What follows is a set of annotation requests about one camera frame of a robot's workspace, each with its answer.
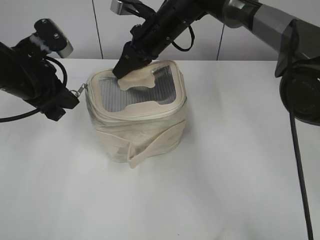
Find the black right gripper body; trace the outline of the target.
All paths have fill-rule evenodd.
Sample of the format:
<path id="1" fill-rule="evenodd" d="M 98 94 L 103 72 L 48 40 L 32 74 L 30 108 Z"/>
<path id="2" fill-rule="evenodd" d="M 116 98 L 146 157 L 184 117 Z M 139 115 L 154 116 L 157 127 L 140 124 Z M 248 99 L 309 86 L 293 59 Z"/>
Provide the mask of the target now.
<path id="1" fill-rule="evenodd" d="M 175 39 L 186 29 L 192 36 L 192 22 L 191 4 L 163 4 L 141 26 L 131 29 L 130 46 L 139 57 L 152 60 L 171 44 L 181 52 L 188 52 L 192 45 L 182 48 L 175 43 Z"/>

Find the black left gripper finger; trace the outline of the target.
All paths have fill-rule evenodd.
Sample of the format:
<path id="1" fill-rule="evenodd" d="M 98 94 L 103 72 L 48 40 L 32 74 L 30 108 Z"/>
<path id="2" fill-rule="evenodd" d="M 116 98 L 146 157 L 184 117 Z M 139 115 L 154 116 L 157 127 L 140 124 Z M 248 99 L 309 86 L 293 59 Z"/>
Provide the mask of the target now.
<path id="1" fill-rule="evenodd" d="M 78 97 L 64 87 L 55 96 L 43 100 L 37 108 L 48 119 L 57 122 L 66 113 L 65 109 L 72 110 L 79 103 Z"/>

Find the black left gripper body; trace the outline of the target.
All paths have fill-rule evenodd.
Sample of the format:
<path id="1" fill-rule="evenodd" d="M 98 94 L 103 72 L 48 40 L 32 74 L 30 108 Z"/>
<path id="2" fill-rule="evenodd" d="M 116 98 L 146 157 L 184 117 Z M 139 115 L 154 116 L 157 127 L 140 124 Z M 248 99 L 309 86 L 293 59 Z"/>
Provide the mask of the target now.
<path id="1" fill-rule="evenodd" d="M 9 93 L 36 109 L 43 100 L 67 88 L 67 82 L 67 71 L 55 58 L 9 58 Z"/>

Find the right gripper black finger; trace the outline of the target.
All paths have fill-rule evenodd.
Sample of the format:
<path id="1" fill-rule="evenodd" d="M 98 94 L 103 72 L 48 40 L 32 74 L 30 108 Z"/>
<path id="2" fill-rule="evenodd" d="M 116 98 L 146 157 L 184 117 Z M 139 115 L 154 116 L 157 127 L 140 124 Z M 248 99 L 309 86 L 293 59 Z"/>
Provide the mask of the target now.
<path id="1" fill-rule="evenodd" d="M 121 79 L 131 73 L 150 64 L 152 58 L 140 54 L 132 45 L 131 41 L 125 43 L 122 54 L 112 73 L 117 79 Z"/>

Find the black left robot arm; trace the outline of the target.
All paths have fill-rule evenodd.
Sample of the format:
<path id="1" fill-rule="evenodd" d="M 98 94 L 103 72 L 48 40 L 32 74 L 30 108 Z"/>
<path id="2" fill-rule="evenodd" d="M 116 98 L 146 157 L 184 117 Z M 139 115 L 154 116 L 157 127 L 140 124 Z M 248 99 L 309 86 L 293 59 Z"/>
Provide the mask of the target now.
<path id="1" fill-rule="evenodd" d="M 25 45 L 0 44 L 0 90 L 20 98 L 34 110 L 1 118 L 1 123 L 18 121 L 37 113 L 57 122 L 79 103 L 79 97 L 67 88 L 68 74 L 61 62 L 41 54 L 29 55 Z"/>

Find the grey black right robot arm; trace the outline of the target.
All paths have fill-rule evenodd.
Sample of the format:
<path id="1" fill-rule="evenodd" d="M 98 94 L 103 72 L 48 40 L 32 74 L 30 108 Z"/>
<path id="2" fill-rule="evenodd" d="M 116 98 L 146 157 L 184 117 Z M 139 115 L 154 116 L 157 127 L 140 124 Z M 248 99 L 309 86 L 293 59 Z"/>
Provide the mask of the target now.
<path id="1" fill-rule="evenodd" d="M 139 0 L 114 0 L 117 15 L 143 18 L 113 69 L 117 78 L 147 66 L 193 22 L 210 15 L 229 28 L 244 27 L 278 53 L 283 105 L 304 123 L 320 123 L 320 28 L 257 0 L 165 0 L 153 10 Z"/>

